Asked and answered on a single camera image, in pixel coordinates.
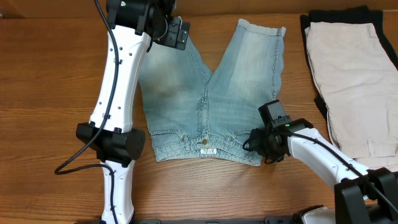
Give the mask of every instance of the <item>clothing label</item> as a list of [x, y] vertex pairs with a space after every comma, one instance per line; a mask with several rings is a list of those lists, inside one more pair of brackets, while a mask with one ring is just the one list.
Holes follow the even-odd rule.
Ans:
[[217, 149], [200, 149], [200, 154], [217, 154]]

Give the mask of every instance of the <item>tabletop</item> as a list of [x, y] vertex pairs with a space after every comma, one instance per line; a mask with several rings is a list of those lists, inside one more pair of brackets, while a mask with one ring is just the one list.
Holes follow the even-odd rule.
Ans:
[[[328, 139], [313, 102], [300, 14], [184, 17], [190, 37], [214, 71], [239, 18], [286, 27], [278, 99], [293, 119], [305, 118]], [[398, 50], [398, 12], [384, 16], [384, 32]], [[101, 169], [54, 175], [79, 150], [76, 125], [87, 122], [100, 92], [107, 49], [98, 19], [0, 20], [0, 223], [62, 224], [95, 220], [103, 211]], [[312, 205], [334, 207], [328, 186], [294, 158], [260, 167], [221, 159], [156, 162], [137, 88], [134, 127], [146, 131], [133, 173], [136, 218], [163, 220], [263, 218]], [[70, 167], [97, 163], [89, 149]]]

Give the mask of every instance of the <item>blue jeans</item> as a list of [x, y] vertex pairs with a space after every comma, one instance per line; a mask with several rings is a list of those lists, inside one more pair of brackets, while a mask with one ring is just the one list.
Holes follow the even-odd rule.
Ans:
[[285, 28], [240, 19], [215, 73], [188, 39], [184, 51], [153, 44], [139, 83], [157, 161], [215, 157], [259, 166], [242, 144], [264, 126], [258, 107], [281, 87]]

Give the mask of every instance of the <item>black fabric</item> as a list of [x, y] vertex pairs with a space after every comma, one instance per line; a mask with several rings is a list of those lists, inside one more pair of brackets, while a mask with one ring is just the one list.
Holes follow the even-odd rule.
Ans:
[[[360, 6], [347, 10], [331, 10], [331, 11], [322, 11], [322, 10], [311, 10], [308, 13], [308, 16], [301, 15], [300, 16], [300, 25], [304, 43], [304, 53], [305, 60], [307, 61], [307, 65], [310, 68], [310, 64], [308, 61], [307, 55], [307, 37], [305, 36], [305, 29], [310, 27], [311, 22], [340, 22], [346, 24], [367, 24], [372, 23], [377, 37], [379, 38], [380, 44], [383, 49], [386, 51], [388, 57], [391, 62], [398, 69], [398, 57], [397, 54], [388, 41], [387, 37], [383, 32], [383, 12], [378, 10], [369, 10], [367, 6]], [[322, 97], [318, 93], [318, 96], [314, 99], [315, 104], [317, 105], [319, 111], [322, 116], [327, 119], [327, 107], [326, 103], [323, 101]]]

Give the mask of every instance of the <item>beige pants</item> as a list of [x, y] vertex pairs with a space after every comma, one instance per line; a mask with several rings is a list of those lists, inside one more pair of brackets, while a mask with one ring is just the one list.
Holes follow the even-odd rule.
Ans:
[[374, 26], [312, 22], [307, 52], [332, 143], [369, 167], [398, 170], [398, 71]]

